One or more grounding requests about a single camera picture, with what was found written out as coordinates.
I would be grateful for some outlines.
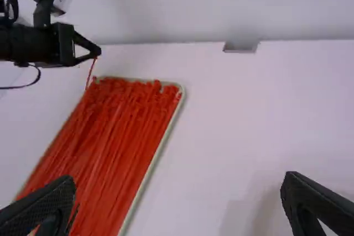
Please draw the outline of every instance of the white camera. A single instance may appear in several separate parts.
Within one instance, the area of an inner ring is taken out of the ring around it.
[[[54,0],[52,15],[55,17],[64,15],[69,9],[72,0]]]

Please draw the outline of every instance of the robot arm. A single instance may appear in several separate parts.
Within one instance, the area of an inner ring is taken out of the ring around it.
[[[65,14],[71,0],[33,0],[37,7],[33,27],[14,24],[18,18],[18,1],[0,0],[0,61],[11,61],[26,67],[30,62],[37,67],[68,67],[101,55],[101,48],[75,31],[74,26],[50,22],[50,16]],[[12,7],[13,18],[9,16]],[[75,56],[75,45],[88,54]]]

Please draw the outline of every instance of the white wall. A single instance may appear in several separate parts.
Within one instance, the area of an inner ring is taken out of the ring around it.
[[[101,43],[354,38],[352,0],[74,0],[65,20]]]

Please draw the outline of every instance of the bundle of red cable ties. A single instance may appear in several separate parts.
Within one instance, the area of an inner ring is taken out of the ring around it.
[[[80,209],[70,235],[116,236],[181,94],[159,81],[93,79],[18,199],[71,175]]]

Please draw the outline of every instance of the white table surface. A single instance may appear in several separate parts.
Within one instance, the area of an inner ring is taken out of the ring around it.
[[[95,75],[175,81],[187,93],[128,236],[292,235],[279,193],[287,170],[354,199],[354,41],[222,47],[103,46]],[[44,70],[0,99],[1,207],[82,96],[90,64]]]

